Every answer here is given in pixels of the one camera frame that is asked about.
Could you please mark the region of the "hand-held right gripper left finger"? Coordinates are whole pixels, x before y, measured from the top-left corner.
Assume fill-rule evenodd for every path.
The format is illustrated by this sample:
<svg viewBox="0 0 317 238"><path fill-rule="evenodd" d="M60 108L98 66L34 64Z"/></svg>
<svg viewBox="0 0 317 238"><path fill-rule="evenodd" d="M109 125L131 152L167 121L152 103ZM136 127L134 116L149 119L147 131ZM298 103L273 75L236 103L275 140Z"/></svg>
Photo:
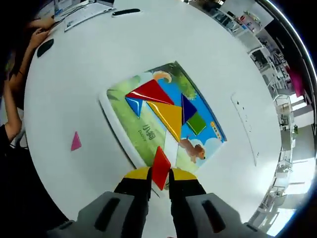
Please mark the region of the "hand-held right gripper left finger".
<svg viewBox="0 0 317 238"><path fill-rule="evenodd" d="M47 232L49 238L140 238L149 210L152 169L127 173L113 192L82 208L77 219Z"/></svg>

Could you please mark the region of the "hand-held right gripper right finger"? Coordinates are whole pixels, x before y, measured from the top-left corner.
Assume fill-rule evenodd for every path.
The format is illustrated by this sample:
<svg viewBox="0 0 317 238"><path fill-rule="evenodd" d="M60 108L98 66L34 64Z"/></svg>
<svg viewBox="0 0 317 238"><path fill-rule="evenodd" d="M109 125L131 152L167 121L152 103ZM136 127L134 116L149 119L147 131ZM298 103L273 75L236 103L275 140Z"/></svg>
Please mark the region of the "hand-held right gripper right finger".
<svg viewBox="0 0 317 238"><path fill-rule="evenodd" d="M169 172L171 214L178 238L266 238L214 193L206 193L195 175L179 168Z"/></svg>

